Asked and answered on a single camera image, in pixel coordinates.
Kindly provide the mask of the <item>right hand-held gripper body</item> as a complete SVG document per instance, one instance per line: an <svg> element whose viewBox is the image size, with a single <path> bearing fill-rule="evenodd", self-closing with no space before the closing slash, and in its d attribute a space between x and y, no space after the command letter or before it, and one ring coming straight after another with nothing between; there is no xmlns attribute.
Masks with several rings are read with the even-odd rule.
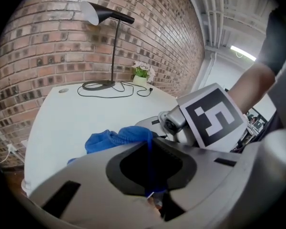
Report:
<svg viewBox="0 0 286 229"><path fill-rule="evenodd" d="M246 130L247 121L228 93L217 83L177 98L177 106L161 112L163 130L178 143L230 152Z"/></svg>

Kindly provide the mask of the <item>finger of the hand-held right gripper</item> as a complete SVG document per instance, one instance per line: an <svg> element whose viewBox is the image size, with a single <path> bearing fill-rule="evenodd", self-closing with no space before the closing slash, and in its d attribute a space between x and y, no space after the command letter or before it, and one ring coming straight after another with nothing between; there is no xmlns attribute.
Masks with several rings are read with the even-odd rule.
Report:
<svg viewBox="0 0 286 229"><path fill-rule="evenodd" d="M137 122L135 126L140 126L149 129L153 133L153 137L167 138L167 134L162 128L157 116L141 120Z"/></svg>

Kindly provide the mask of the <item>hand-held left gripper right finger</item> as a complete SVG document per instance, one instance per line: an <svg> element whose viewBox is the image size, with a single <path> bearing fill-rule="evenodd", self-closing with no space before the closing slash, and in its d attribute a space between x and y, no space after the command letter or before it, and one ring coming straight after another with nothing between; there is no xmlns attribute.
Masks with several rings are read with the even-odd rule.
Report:
<svg viewBox="0 0 286 229"><path fill-rule="evenodd" d="M217 158L238 162L241 156L238 153L187 146L163 138L156 138L155 142L189 155L197 164L196 173L186 187L170 192L172 200L185 211L193 209L206 199L231 172L233 167L215 162Z"/></svg>

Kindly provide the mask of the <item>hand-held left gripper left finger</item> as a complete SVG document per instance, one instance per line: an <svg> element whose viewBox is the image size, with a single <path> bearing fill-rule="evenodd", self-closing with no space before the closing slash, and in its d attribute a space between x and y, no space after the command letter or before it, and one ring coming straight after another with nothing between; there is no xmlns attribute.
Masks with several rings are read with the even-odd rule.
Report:
<svg viewBox="0 0 286 229"><path fill-rule="evenodd" d="M84 155L43 181L29 198L38 206L67 181L80 184L61 219L73 225L159 225L163 220L145 197L129 196L114 187L106 175L109 160L136 146L122 145Z"/></svg>

